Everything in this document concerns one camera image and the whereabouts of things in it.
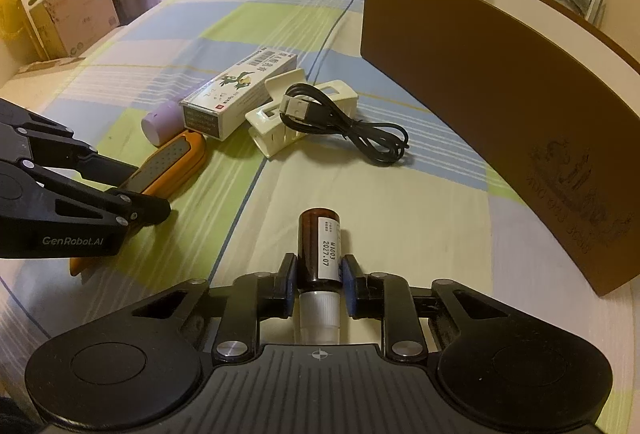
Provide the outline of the orange utility knife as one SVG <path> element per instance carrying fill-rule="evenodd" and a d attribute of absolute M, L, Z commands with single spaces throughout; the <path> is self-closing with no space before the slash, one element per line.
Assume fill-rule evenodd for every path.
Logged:
<path fill-rule="evenodd" d="M 183 131 L 151 154 L 122 184 L 122 189 L 170 199 L 206 159 L 206 140 L 196 131 Z"/>

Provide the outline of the brown medicine bottle white cap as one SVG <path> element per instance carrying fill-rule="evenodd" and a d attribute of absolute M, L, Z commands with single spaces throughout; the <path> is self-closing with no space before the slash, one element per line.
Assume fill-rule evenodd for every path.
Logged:
<path fill-rule="evenodd" d="M 298 340 L 337 345 L 341 317 L 341 223 L 332 209 L 307 209 L 298 220 Z"/>

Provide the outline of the purple cylindrical tube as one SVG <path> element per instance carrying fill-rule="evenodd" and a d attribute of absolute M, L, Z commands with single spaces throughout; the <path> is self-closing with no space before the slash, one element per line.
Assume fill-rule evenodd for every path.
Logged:
<path fill-rule="evenodd" d="M 141 121 L 142 133 L 154 147 L 161 147 L 184 131 L 182 108 L 178 101 L 169 100 Z"/>

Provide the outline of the white medicine box green dragon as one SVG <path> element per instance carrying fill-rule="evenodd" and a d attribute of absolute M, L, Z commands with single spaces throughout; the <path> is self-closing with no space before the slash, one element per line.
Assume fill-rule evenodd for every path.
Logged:
<path fill-rule="evenodd" d="M 295 53 L 259 48 L 180 101 L 186 128 L 220 141 L 245 122 L 245 114 L 270 100 L 266 82 L 297 68 Z"/>

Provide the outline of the white hair claw clip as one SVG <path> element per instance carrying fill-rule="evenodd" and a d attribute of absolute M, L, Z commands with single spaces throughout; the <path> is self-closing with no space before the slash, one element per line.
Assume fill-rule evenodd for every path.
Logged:
<path fill-rule="evenodd" d="M 286 126 L 280 117 L 280 105 L 285 98 L 285 91 L 288 87 L 305 79 L 305 71 L 302 68 L 267 79 L 265 86 L 270 100 L 245 114 L 245 120 L 250 125 L 248 133 L 267 159 L 272 159 L 285 147 L 306 137 L 306 134 Z M 318 84 L 317 88 L 335 102 L 346 115 L 350 117 L 355 115 L 359 96 L 346 82 L 331 80 L 331 82 Z"/>

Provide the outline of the checked bed sheet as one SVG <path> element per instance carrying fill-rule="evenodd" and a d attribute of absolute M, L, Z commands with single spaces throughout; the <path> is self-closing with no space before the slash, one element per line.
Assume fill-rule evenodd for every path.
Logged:
<path fill-rule="evenodd" d="M 24 368 L 44 341 L 191 278 L 216 285 L 275 269 L 297 247 L 301 212 L 340 215 L 364 269 L 416 287 L 450 278 L 582 336 L 614 384 L 599 424 L 639 428 L 639 286 L 595 295 L 499 175 L 431 111 L 360 58 L 362 0 L 165 0 L 64 68 L 10 76 L 2 97 L 73 129 L 102 154 L 141 164 L 146 113 L 262 47 L 295 53 L 311 82 L 341 79 L 358 113 L 405 127 L 393 167 L 340 138 L 306 138 L 266 159 L 246 128 L 209 141 L 171 217 L 75 277 L 66 259 L 1 265 L 1 389 L 26 402 Z"/>

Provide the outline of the brown cardboard storage box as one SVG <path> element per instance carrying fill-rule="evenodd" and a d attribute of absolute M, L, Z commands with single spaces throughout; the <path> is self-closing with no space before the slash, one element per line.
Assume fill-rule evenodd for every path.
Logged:
<path fill-rule="evenodd" d="M 639 273 L 639 64 L 552 0 L 364 0 L 361 54 L 463 138 L 599 295 Z"/>

